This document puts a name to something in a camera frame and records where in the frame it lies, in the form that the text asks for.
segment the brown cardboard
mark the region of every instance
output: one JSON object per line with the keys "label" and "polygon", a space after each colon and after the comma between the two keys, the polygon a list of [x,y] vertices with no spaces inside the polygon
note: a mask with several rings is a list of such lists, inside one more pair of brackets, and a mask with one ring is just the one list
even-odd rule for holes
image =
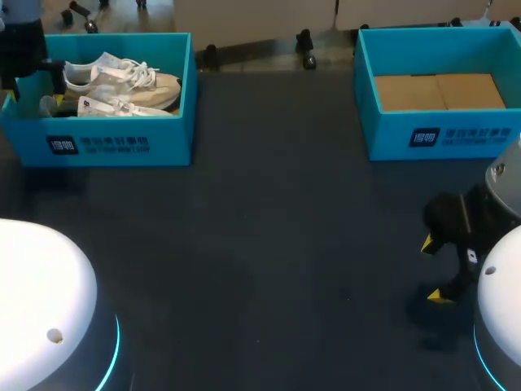
{"label": "brown cardboard", "polygon": [[374,79],[386,112],[446,109],[436,76],[378,76]]}
{"label": "brown cardboard", "polygon": [[436,75],[448,110],[506,108],[488,73]]}

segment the white robot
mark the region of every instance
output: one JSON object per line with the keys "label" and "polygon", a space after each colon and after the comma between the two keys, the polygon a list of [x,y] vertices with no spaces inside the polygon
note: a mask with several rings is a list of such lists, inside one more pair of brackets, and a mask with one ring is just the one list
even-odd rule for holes
{"label": "white robot", "polygon": [[45,226],[0,219],[0,389],[129,391],[120,320],[85,254]]}
{"label": "white robot", "polygon": [[[517,137],[486,173],[493,200],[516,225],[521,219],[520,174]],[[481,267],[474,340],[482,389],[521,389],[521,226],[495,244]]]}

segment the shoe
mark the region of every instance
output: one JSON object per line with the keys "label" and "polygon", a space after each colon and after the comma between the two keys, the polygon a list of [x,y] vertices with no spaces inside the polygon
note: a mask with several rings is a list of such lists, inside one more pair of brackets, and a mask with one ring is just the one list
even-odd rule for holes
{"label": "shoe", "polygon": [[118,59],[108,53],[87,65],[65,63],[65,99],[79,99],[97,86],[110,85],[114,86],[115,95],[129,103],[166,109],[179,101],[181,81],[158,70],[149,68],[147,63]]}
{"label": "shoe", "polygon": [[136,106],[118,97],[112,97],[108,103],[82,96],[78,100],[78,116],[172,116],[169,112]]}
{"label": "shoe", "polygon": [[38,111],[41,118],[64,118],[66,116],[77,116],[77,104],[74,102],[63,101],[58,106],[56,99],[45,95],[40,99]]}

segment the floor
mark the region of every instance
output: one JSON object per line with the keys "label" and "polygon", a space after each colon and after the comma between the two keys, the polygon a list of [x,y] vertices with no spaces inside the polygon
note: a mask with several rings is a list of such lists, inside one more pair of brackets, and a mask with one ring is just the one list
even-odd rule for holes
{"label": "floor", "polygon": [[425,203],[488,161],[370,163],[349,70],[202,73],[196,124],[188,168],[0,156],[0,216],[85,251],[134,391],[479,389],[473,292],[428,302],[457,258],[419,249]]}
{"label": "floor", "polygon": [[[68,7],[69,0],[44,0],[42,18],[47,33],[85,33],[84,20],[74,13],[74,25],[64,29],[60,12]],[[99,0],[79,0],[78,3],[92,12],[100,32],[175,32],[173,0],[148,0],[147,10],[139,10],[132,0],[111,0],[110,8],[100,11]],[[313,38],[317,69],[343,69],[352,65],[352,44],[346,36],[331,30]],[[223,72],[266,72],[303,70],[301,58],[294,53],[295,39],[277,42],[274,52],[262,59],[248,59],[221,67]]]}

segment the cyan storage box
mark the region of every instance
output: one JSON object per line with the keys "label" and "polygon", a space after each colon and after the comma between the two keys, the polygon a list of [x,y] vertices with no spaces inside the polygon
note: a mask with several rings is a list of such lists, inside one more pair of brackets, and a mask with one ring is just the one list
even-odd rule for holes
{"label": "cyan storage box", "polygon": [[[506,109],[385,112],[375,77],[490,73]],[[496,157],[521,130],[521,46],[509,27],[361,30],[354,90],[371,160]]]}
{"label": "cyan storage box", "polygon": [[20,101],[8,99],[1,125],[23,166],[109,167],[189,165],[194,137],[197,73],[190,34],[137,33],[49,35],[49,56],[88,64],[104,51],[146,61],[182,79],[179,116],[38,118],[38,104],[52,94],[48,72],[18,80]]}

